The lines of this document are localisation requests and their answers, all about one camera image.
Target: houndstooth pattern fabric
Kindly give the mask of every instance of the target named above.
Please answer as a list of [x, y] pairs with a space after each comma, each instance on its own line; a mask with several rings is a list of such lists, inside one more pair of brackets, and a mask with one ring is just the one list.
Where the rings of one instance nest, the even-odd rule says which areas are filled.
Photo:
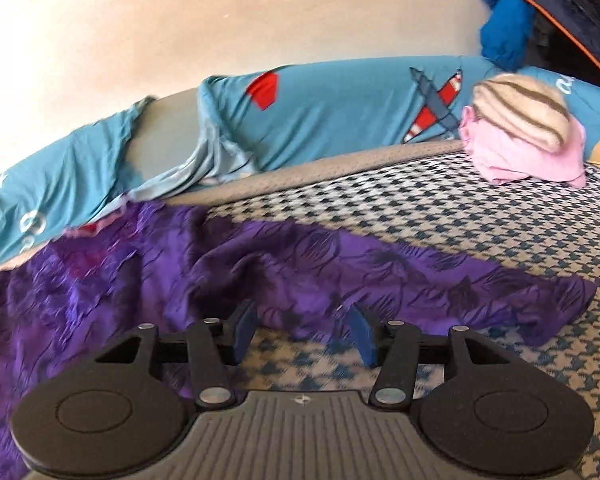
[[[496, 258], [505, 266], [547, 276], [577, 272], [597, 281], [585, 315], [542, 348], [522, 343], [515, 329], [492, 328], [492, 339], [578, 391], [595, 417], [595, 435], [580, 472], [600, 479], [600, 170], [587, 186], [526, 179], [492, 186], [462, 153], [416, 160], [219, 206], [236, 220], [293, 218]], [[248, 388], [341, 389], [368, 394], [376, 373], [343, 342], [327, 346], [259, 331], [238, 372]], [[416, 396], [443, 380], [442, 368], [421, 366]]]

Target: pile of clothes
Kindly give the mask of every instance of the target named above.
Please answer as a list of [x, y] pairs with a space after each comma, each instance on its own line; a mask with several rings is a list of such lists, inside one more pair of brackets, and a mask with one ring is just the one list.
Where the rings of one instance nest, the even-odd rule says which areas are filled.
[[500, 74], [481, 81], [459, 131], [476, 169], [493, 184], [528, 176], [586, 183], [584, 128], [560, 91], [538, 79]]

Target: orange trim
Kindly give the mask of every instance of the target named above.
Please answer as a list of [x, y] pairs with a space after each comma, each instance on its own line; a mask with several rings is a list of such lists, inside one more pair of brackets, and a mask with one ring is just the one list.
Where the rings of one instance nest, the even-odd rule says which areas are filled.
[[583, 44], [581, 44], [566, 28], [564, 28], [560, 23], [558, 23], [558, 21], [552, 16], [550, 15], [543, 7], [541, 7], [540, 5], [538, 5], [535, 1], [533, 0], [525, 0], [527, 3], [533, 5], [537, 10], [539, 10], [540, 12], [542, 12], [544, 14], [544, 16], [550, 21], [552, 22], [556, 27], [558, 27], [566, 36], [567, 38], [569, 38], [571, 41], [573, 41], [573, 43], [575, 43], [579, 49], [581, 51], [584, 52], [584, 54], [587, 55], [587, 57], [593, 61], [593, 63], [600, 69], [600, 62], [596, 59], [595, 56], [593, 56], [592, 53], [590, 53]]

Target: striped knit hat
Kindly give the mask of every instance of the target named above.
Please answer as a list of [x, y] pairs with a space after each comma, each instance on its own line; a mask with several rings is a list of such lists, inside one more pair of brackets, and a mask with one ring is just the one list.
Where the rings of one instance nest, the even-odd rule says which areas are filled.
[[474, 86], [476, 115], [510, 136], [542, 150], [558, 152], [570, 136], [569, 111], [562, 94], [533, 77], [500, 74]]

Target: purple fabric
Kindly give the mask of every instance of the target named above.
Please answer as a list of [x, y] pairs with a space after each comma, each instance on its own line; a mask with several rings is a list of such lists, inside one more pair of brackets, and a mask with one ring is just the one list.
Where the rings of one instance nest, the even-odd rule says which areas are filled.
[[359, 301], [427, 333], [516, 324], [539, 345], [578, 317], [595, 290], [577, 276], [540, 278], [318, 225], [130, 205], [96, 236], [64, 237], [0, 273], [0, 480], [26, 472], [8, 428], [18, 400], [140, 322], [183, 330], [249, 298], [264, 326], [325, 340], [343, 334], [344, 311]]

